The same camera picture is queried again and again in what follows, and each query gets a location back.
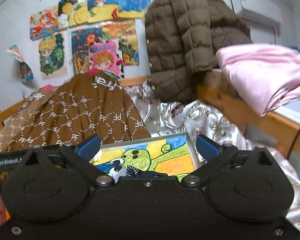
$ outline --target folded pink cloth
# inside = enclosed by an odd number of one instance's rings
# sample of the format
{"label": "folded pink cloth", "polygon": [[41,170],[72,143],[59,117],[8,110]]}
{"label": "folded pink cloth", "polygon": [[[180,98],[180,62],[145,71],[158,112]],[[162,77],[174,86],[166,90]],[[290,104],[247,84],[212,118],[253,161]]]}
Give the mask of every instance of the folded pink cloth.
{"label": "folded pink cloth", "polygon": [[219,67],[260,116],[300,99],[300,53],[280,45],[234,45],[217,51]]}

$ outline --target screw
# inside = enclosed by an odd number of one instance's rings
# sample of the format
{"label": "screw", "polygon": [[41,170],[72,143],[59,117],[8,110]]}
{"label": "screw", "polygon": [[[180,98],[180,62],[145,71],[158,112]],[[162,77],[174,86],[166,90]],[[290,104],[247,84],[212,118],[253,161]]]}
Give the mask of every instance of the screw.
{"label": "screw", "polygon": [[109,184],[112,184],[112,178],[108,175],[101,175],[96,178],[96,182],[102,186],[107,186]]}
{"label": "screw", "polygon": [[152,186],[152,182],[146,182],[146,183],[143,184],[143,185],[145,185],[146,187],[150,187],[150,186]]}
{"label": "screw", "polygon": [[199,183],[200,179],[198,176],[188,175],[183,178],[182,182],[185,184],[194,185]]}
{"label": "screw", "polygon": [[12,232],[14,235],[18,236],[18,235],[21,235],[22,230],[21,230],[20,227],[12,227],[12,228],[11,228],[11,232]]}
{"label": "screw", "polygon": [[276,229],[276,230],[274,231],[274,234],[275,234],[276,236],[282,236],[283,233],[284,233],[284,231],[283,231],[282,229],[280,229],[280,228],[278,228],[278,229]]}

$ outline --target cartoon boy drawing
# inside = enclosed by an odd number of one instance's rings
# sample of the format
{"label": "cartoon boy drawing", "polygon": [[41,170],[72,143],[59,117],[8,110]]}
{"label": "cartoon boy drawing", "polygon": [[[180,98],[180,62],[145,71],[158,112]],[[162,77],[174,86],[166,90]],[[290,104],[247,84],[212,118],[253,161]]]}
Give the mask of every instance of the cartoon boy drawing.
{"label": "cartoon boy drawing", "polygon": [[114,56],[111,52],[101,51],[95,55],[93,67],[102,71],[108,71],[115,74],[116,77],[121,76],[119,66],[114,62]]}
{"label": "cartoon boy drawing", "polygon": [[40,70],[47,71],[49,70],[54,64],[51,58],[51,54],[56,47],[56,38],[55,36],[49,36],[48,38],[42,40],[39,44],[39,53],[40,53],[40,63],[41,68]]}

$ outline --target wooden bed rail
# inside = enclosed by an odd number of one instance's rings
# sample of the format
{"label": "wooden bed rail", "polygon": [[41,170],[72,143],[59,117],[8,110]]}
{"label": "wooden bed rail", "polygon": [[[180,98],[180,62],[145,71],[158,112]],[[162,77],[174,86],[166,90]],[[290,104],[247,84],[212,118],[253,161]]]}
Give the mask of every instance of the wooden bed rail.
{"label": "wooden bed rail", "polygon": [[21,100],[15,103],[13,106],[10,106],[9,108],[0,112],[0,131],[3,128],[2,122],[12,116],[24,104],[25,101],[25,99]]}
{"label": "wooden bed rail", "polygon": [[[290,145],[300,128],[299,124],[274,112],[268,112],[264,117],[260,117],[243,100],[233,98],[214,88],[200,85],[197,94],[200,101],[219,109],[231,123],[237,125],[243,134],[247,124],[251,124],[275,138],[278,141],[277,150],[287,157]],[[293,151],[300,154],[300,135]]]}

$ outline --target cartoon girl drawing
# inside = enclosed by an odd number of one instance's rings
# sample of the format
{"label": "cartoon girl drawing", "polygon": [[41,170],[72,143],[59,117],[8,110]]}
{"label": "cartoon girl drawing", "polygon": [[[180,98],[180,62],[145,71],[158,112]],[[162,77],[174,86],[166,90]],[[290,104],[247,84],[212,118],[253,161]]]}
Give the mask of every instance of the cartoon girl drawing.
{"label": "cartoon girl drawing", "polygon": [[114,55],[111,52],[105,50],[95,55],[95,58],[93,60],[93,68],[111,72],[117,77],[120,77],[122,75],[120,67],[117,66],[115,62]]}
{"label": "cartoon girl drawing", "polygon": [[56,47],[55,36],[49,36],[48,38],[42,40],[39,44],[40,53],[40,70],[42,72],[49,70],[54,64],[51,58],[51,54]]}
{"label": "cartoon girl drawing", "polygon": [[42,15],[39,19],[39,26],[42,28],[47,28],[48,31],[50,31],[49,29],[51,27],[57,24],[58,24],[58,20],[55,17],[53,17],[51,13],[46,13]]}

